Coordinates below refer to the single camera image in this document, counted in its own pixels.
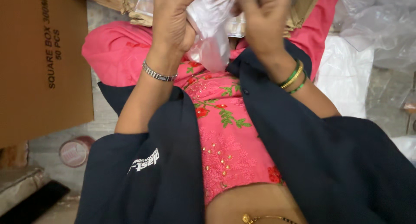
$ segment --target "concrete floor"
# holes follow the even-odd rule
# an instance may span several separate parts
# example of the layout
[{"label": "concrete floor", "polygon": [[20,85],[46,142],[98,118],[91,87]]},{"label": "concrete floor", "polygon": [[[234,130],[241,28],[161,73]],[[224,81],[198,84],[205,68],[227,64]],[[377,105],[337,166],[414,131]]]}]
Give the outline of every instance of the concrete floor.
[{"label": "concrete floor", "polygon": [[[115,20],[128,20],[127,15],[120,15],[109,8],[88,1],[88,28],[93,30]],[[89,135],[95,139],[114,132],[117,115],[106,102],[97,86],[99,82],[95,72],[92,73],[94,117],[95,120],[64,131],[55,132],[29,141],[29,164],[41,166],[52,179],[68,186],[72,195],[79,194],[85,165],[70,168],[61,163],[58,149],[62,143],[76,136]],[[394,70],[373,68],[368,88],[366,110],[368,119],[376,122],[390,137],[406,134],[408,115],[400,110],[413,82],[413,74]],[[37,224],[73,223],[77,210],[77,201],[56,205],[45,214]]]}]

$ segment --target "dark jacket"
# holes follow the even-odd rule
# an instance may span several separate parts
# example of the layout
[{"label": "dark jacket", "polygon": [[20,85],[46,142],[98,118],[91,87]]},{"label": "dark jacket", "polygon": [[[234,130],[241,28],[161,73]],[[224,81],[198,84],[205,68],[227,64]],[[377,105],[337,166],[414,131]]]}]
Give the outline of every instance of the dark jacket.
[{"label": "dark jacket", "polygon": [[[310,75],[310,58],[287,40],[285,48]],[[249,48],[227,69],[240,78],[247,112],[310,224],[416,223],[416,169],[376,124],[320,119],[272,83]],[[99,86],[117,114],[134,88]],[[148,128],[95,142],[75,223],[204,223],[201,146],[189,96],[174,87]]]}]

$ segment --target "metal watch strap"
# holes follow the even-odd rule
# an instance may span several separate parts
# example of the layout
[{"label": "metal watch strap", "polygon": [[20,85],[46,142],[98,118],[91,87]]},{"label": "metal watch strap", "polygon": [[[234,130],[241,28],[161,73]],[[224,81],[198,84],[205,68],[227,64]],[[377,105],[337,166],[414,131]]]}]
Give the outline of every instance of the metal watch strap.
[{"label": "metal watch strap", "polygon": [[176,76],[178,76],[178,74],[175,74],[173,76],[164,76],[161,74],[158,74],[157,72],[154,72],[146,63],[146,59],[144,59],[143,61],[143,71],[146,72],[148,75],[150,75],[152,78],[156,78],[160,81],[164,81],[164,82],[171,82],[173,80],[175,80]]}]

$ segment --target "hand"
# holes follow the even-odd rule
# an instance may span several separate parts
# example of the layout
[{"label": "hand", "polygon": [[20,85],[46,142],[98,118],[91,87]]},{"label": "hand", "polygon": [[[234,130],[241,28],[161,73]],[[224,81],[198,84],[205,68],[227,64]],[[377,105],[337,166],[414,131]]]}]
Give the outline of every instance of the hand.
[{"label": "hand", "polygon": [[287,52],[283,31],[291,0],[237,0],[246,18],[245,38],[257,58],[267,67]]},{"label": "hand", "polygon": [[148,55],[150,57],[146,60],[157,55],[154,59],[168,60],[169,66],[179,65],[180,59],[195,40],[195,30],[186,20],[185,12],[193,1],[154,0],[153,43]]}]

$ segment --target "green bangle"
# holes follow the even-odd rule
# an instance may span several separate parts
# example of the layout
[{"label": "green bangle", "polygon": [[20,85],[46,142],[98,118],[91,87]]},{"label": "green bangle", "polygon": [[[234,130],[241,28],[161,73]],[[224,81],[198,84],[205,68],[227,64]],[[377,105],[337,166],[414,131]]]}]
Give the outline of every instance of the green bangle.
[{"label": "green bangle", "polygon": [[299,91],[299,89],[301,89],[305,85],[305,82],[306,82],[306,79],[308,78],[308,75],[306,74],[305,70],[303,70],[303,73],[305,74],[305,78],[303,79],[302,84],[298,88],[294,89],[293,91],[288,92],[289,94],[293,94],[293,93]]},{"label": "green bangle", "polygon": [[292,80],[292,78],[297,73],[297,70],[299,69],[299,66],[300,66],[300,62],[299,62],[298,59],[296,59],[296,68],[294,69],[294,72],[292,73],[292,75],[290,75],[290,77],[288,79],[286,79],[286,81],[284,81],[283,83],[278,83],[278,85],[281,87],[281,86],[285,85],[286,83],[288,83],[290,80]]}]

